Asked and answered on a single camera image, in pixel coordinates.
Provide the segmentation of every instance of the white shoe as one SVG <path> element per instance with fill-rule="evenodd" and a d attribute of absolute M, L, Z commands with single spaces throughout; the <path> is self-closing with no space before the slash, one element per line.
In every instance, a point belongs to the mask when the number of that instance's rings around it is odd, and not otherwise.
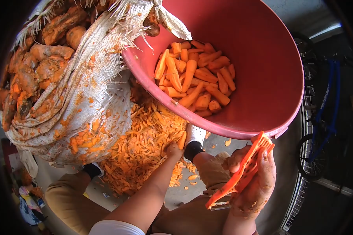
<path fill-rule="evenodd" d="M 189 123 L 187 125 L 187 128 L 186 128 L 186 132 L 187 132 L 187 137 L 186 137 L 186 143 L 184 145 L 184 148 L 191 142 L 191 141 L 197 141 L 197 142 L 200 142 L 201 144 L 201 147 L 202 147 L 202 144 L 205 140 L 205 135 L 207 134 L 207 131 L 204 130 L 204 129 L 201 129 L 197 126 L 194 126 L 193 124 Z M 183 159 L 186 161 L 186 162 L 191 162 L 190 160 L 188 160 L 187 158 L 185 158 L 183 156 Z"/>

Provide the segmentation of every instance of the concrete floor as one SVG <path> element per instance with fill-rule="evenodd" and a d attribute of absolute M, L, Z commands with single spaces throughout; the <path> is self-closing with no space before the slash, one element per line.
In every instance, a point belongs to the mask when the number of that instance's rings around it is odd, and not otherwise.
<path fill-rule="evenodd" d="M 293 158 L 293 152 L 300 139 L 300 129 L 300 119 L 299 116 L 297 116 L 289 126 L 289 129 L 280 138 L 273 140 L 273 143 L 276 144 L 276 147 L 274 148 L 274 159 L 277 167 L 276 187 L 273 191 L 272 197 L 256 220 L 259 234 L 270 235 L 277 231 L 287 212 L 298 173 Z M 221 151 L 226 151 L 229 154 L 232 154 L 237 148 L 243 148 L 246 143 L 250 143 L 248 141 L 233 139 L 231 144 L 226 147 L 224 144 L 226 140 L 228 140 L 228 138 L 212 134 L 205 140 L 203 148 L 205 148 L 206 152 L 211 155 L 216 155 Z M 77 170 L 80 170 L 79 166 L 74 166 L 74 169 L 71 165 L 65 166 L 64 168 L 55 168 L 51 167 L 48 162 L 45 162 L 42 159 L 36 158 L 36 161 L 39 166 L 36 181 L 42 188 L 43 192 L 49 184 L 58 180 L 63 174 L 73 174 L 76 173 Z M 187 178 L 190 175 L 192 175 L 192 173 L 186 168 L 183 169 L 183 179 L 179 181 L 181 185 L 179 187 L 171 187 L 168 189 L 165 197 L 165 206 L 169 210 L 175 209 L 181 202 L 189 202 L 196 196 L 202 194 L 205 190 L 205 185 L 199 178 L 196 179 L 196 182 L 198 182 L 196 185 L 189 184 Z M 113 197 L 110 189 L 97 177 L 89 184 L 86 193 L 92 201 L 110 211 L 114 210 L 120 203 L 126 200 L 125 197 Z M 105 198 L 102 193 L 108 193 L 111 196 Z M 42 211 L 48 216 L 46 225 L 54 234 L 76 234 L 61 222 L 47 205 Z"/>

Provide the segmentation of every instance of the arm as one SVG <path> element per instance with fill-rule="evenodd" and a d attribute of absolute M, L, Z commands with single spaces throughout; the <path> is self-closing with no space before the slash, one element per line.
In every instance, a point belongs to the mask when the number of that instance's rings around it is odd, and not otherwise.
<path fill-rule="evenodd" d="M 151 174 L 141 189 L 104 220 L 130 223 L 146 233 L 164 203 L 174 166 L 182 153 L 177 144 L 171 144 L 167 148 L 167 159 Z"/>

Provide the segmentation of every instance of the black sock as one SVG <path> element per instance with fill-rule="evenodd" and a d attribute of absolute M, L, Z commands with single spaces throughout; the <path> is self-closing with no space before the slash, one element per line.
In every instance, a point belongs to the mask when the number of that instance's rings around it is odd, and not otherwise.
<path fill-rule="evenodd" d="M 194 140 L 188 143 L 186 146 L 186 150 L 184 151 L 184 157 L 190 160 L 191 162 L 193 161 L 193 158 L 198 154 L 203 152 L 201 149 L 201 143 Z"/>
<path fill-rule="evenodd" d="M 99 170 L 99 168 L 92 163 L 86 164 L 82 170 L 89 174 L 90 179 L 93 179 L 94 176 L 101 174 L 101 170 Z"/>

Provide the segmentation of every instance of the person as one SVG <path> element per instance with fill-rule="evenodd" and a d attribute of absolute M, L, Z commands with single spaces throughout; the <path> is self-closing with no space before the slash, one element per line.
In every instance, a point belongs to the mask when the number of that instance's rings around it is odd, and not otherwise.
<path fill-rule="evenodd" d="M 45 194 L 48 205 L 64 223 L 84 235 L 257 234 L 255 219 L 276 181 L 273 153 L 259 150 L 258 173 L 250 184 L 240 195 L 221 199 L 230 200 L 230 208 L 207 210 L 209 197 L 230 179 L 231 173 L 239 170 L 240 161 L 251 146 L 235 150 L 231 156 L 226 152 L 212 156 L 201 149 L 205 134 L 203 129 L 188 125 L 184 157 L 196 166 L 207 190 L 177 209 L 163 210 L 174 165 L 183 154 L 175 143 L 167 148 L 167 159 L 141 189 L 112 212 L 83 196 L 90 180 L 104 173 L 96 163 L 87 164 L 79 173 L 65 174 L 51 184 Z"/>

